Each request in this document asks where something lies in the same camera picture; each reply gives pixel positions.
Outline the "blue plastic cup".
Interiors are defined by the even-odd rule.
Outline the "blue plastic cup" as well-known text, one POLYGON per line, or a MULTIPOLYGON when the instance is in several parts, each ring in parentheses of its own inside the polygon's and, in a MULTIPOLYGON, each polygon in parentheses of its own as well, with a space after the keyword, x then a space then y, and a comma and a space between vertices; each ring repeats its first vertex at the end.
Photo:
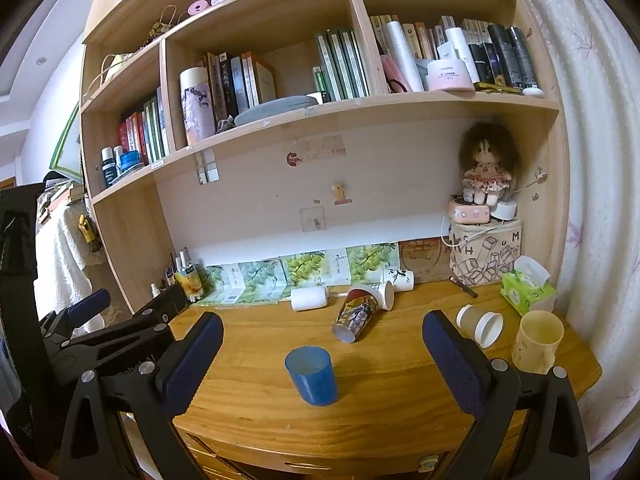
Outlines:
POLYGON ((314 406, 337 400, 337 384, 331 356, 326 349, 303 346, 288 352, 284 365, 300 397, 314 406))

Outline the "white curtain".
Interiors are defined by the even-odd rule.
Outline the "white curtain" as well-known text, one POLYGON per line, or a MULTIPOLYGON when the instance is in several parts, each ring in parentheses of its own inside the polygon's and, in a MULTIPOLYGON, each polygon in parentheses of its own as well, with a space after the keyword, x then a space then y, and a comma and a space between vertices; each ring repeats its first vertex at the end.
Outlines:
POLYGON ((526 0, 558 77, 570 154, 560 307, 602 376, 580 409, 593 452, 639 439, 639 51, 604 0, 526 0))

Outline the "letter print fabric box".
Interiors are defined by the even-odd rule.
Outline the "letter print fabric box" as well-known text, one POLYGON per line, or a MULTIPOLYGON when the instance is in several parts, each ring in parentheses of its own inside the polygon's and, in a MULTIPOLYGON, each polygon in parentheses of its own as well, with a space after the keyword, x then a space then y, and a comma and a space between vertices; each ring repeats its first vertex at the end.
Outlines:
POLYGON ((448 235, 451 272, 471 287, 497 283, 521 255, 523 226, 518 219, 451 223, 448 235))

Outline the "brown haired doll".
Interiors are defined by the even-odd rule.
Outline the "brown haired doll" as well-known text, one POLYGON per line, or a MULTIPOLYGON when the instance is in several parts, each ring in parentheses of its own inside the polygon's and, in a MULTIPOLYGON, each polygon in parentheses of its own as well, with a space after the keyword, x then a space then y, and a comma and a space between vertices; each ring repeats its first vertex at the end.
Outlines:
POLYGON ((493 207, 512 188, 520 155, 506 127, 477 122, 463 135, 458 162, 465 203, 493 207))

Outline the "colourful printed plastic cup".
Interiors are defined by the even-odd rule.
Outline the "colourful printed plastic cup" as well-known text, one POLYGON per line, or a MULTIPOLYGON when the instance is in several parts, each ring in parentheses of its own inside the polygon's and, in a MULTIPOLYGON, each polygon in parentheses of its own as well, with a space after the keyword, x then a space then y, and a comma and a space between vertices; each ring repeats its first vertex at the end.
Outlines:
POLYGON ((352 344, 380 310, 378 297, 364 288, 353 288, 345 297, 332 325, 333 335, 341 342, 352 344))

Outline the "pink white cream jar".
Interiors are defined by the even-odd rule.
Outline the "pink white cream jar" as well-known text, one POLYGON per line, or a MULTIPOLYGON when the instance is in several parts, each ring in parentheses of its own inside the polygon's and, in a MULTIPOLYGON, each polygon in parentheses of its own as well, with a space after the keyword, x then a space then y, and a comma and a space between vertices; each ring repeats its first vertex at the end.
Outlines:
POLYGON ((457 58, 442 58, 427 64, 427 87, 430 91, 474 91, 465 64, 457 58))

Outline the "grape print box panel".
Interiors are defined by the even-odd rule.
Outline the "grape print box panel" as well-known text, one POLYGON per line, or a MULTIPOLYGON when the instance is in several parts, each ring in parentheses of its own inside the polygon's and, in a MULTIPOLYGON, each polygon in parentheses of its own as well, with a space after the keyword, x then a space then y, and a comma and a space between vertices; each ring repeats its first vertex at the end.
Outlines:
POLYGON ((384 268, 400 266, 399 244, 381 243, 268 258, 257 261, 200 266, 204 287, 200 306, 233 307, 273 304, 291 290, 323 285, 383 283, 384 268))

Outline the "green tissue pack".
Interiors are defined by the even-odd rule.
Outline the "green tissue pack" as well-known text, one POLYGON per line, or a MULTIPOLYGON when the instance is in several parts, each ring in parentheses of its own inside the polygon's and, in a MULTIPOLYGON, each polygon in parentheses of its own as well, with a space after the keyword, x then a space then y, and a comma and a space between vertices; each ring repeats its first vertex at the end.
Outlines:
POLYGON ((513 269, 503 274, 500 294, 521 316, 532 311, 552 312, 556 300, 550 273, 529 256, 518 257, 513 269))

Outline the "brown cardboard panel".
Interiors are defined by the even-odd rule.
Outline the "brown cardboard panel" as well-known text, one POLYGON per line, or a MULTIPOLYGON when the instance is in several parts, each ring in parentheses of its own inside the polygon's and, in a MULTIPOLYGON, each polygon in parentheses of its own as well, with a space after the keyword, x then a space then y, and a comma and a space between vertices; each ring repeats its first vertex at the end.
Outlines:
POLYGON ((416 284, 447 281, 450 249, 439 237, 416 238, 399 243, 400 266, 413 273, 416 284))

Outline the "black pen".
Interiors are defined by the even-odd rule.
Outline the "black pen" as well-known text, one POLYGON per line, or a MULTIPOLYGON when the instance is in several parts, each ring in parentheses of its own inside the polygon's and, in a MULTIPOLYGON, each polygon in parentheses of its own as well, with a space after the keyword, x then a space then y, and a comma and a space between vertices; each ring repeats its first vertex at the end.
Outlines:
POLYGON ((478 297, 478 293, 472 289, 470 286, 465 285, 462 281, 460 281, 458 278, 456 278, 455 276, 451 275, 449 277, 449 281, 456 285, 457 287, 459 287, 460 289, 462 289, 466 294, 468 294, 469 296, 471 296, 472 298, 477 298, 478 297))

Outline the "white printed paper cup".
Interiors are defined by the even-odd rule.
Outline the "white printed paper cup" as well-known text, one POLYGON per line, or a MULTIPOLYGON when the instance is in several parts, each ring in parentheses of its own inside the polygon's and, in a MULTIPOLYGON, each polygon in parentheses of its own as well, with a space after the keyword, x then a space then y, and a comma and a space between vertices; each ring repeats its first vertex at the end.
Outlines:
POLYGON ((414 274, 411 270, 384 268, 382 281, 390 282, 395 292, 411 292, 414 289, 414 274))

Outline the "cream ceramic mug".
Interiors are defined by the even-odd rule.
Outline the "cream ceramic mug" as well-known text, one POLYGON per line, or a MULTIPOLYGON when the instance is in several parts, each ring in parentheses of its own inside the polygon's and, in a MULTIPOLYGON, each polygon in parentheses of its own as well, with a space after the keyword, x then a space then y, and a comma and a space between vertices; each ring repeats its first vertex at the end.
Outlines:
POLYGON ((526 313, 512 347, 513 365, 521 372, 547 374, 563 337, 564 325, 555 314, 541 310, 526 313))

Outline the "wooden bookshelf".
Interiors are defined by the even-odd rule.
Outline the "wooden bookshelf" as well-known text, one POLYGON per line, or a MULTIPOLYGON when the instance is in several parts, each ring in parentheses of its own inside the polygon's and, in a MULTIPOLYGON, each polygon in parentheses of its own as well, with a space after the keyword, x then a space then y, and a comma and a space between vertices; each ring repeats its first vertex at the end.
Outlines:
POLYGON ((523 252, 558 273, 568 213, 558 80, 526 0, 94 0, 80 130, 108 263, 130 310, 182 248, 208 264, 435 236, 474 122, 518 144, 523 252), (387 87, 370 21, 454 18, 516 26, 542 96, 387 87), (207 53, 268 63, 282 96, 314 88, 314 37, 355 32, 369 92, 186 140, 179 77, 207 53))

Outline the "pink small device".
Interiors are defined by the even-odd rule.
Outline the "pink small device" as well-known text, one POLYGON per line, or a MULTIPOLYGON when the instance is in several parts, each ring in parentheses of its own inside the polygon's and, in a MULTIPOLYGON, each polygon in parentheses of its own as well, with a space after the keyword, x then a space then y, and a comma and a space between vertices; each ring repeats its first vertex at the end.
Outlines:
POLYGON ((465 203, 462 198, 450 200, 447 214, 457 224, 486 224, 490 221, 490 209, 487 205, 465 203))

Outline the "floral white thermos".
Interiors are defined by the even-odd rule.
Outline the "floral white thermos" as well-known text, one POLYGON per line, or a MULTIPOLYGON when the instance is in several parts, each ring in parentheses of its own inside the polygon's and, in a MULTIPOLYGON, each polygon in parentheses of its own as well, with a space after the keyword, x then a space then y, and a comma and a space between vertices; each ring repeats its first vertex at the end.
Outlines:
POLYGON ((216 124, 205 67, 191 67, 180 74, 180 99, 186 143, 194 145, 213 136, 216 124))

